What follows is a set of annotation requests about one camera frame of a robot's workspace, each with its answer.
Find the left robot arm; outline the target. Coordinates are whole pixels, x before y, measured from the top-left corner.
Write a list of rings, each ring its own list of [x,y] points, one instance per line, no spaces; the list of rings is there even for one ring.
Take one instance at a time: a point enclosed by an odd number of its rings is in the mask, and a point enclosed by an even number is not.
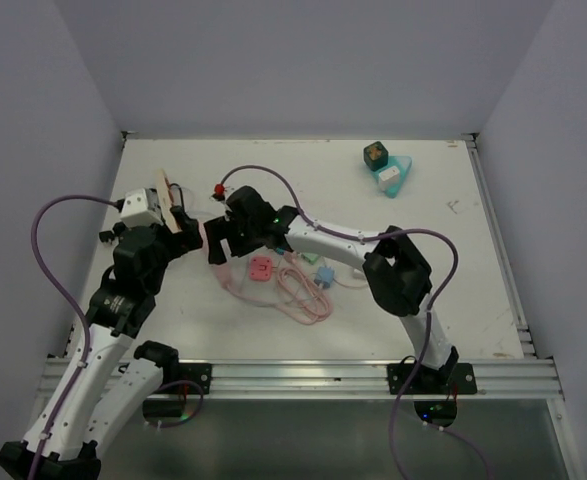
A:
[[[193,394],[206,388],[181,374],[176,349],[146,341],[114,384],[121,358],[155,307],[169,263],[203,245],[200,228],[180,206],[166,222],[126,228],[89,309],[82,338],[49,403],[19,441],[0,449],[0,467],[13,479],[96,479],[102,458],[143,402],[156,393]]]

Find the blue charger plug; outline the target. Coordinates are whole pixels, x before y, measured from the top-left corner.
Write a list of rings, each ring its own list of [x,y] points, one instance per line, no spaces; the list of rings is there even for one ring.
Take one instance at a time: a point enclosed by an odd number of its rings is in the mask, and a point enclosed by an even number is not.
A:
[[[335,270],[328,266],[321,266],[315,273],[314,283],[321,289],[328,289],[335,280]]]

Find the aluminium front rail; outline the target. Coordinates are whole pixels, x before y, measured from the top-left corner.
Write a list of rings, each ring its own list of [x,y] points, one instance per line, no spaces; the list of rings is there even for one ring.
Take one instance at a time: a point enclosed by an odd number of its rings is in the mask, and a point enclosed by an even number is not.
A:
[[[181,375],[211,400],[391,400],[410,363],[389,360],[182,360]],[[551,360],[469,360],[440,390],[406,400],[555,400],[563,391]]]

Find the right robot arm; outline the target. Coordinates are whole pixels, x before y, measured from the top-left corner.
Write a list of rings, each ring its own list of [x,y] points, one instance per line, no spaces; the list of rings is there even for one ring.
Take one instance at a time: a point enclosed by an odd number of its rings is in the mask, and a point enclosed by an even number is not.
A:
[[[210,264],[223,265],[229,256],[268,248],[313,253],[358,270],[375,303],[402,322],[415,349],[415,375],[422,387],[437,393],[453,382],[459,353],[434,308],[459,265],[459,253],[449,238],[420,228],[389,226],[381,233],[366,233],[331,226],[309,217],[298,203],[275,209],[250,186],[224,203],[224,214],[204,224]],[[420,234],[442,241],[451,251],[451,268],[439,286],[433,285],[432,267],[412,240]]]

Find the green charger plug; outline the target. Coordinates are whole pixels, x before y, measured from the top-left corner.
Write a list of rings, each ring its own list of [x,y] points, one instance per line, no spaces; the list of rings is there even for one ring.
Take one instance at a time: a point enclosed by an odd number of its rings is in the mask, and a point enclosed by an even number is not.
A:
[[[314,265],[318,262],[318,260],[320,259],[320,256],[318,254],[314,254],[314,253],[301,253],[300,257],[307,263]]]

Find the dark green cube socket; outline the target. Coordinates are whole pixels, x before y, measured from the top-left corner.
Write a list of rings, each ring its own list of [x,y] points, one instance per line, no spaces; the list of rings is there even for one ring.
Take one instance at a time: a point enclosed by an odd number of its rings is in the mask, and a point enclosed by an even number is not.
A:
[[[363,160],[371,171],[377,171],[388,165],[389,153],[381,141],[376,141],[363,149]]]

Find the pink power strip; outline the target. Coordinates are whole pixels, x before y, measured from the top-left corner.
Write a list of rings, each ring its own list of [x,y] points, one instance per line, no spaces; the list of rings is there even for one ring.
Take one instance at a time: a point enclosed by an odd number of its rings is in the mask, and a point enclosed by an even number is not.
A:
[[[218,217],[202,222],[200,233],[208,264],[220,286],[223,289],[228,289],[232,282],[232,274],[222,247],[222,241],[227,238],[226,220],[223,217]]]

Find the pink adapter plug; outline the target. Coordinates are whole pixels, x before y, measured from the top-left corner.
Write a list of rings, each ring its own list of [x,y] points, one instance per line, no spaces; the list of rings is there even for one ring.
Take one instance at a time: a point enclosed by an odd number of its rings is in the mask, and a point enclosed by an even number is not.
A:
[[[256,255],[249,260],[248,276],[254,282],[269,282],[274,272],[273,260],[265,255]]]

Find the teal triangular power strip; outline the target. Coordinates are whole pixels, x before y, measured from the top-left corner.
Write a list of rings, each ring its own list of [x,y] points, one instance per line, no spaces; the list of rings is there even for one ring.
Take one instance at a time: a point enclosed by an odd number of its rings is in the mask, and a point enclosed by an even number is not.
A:
[[[396,198],[410,174],[412,164],[410,156],[389,156],[386,166],[377,170],[368,169],[368,173],[386,197]]]

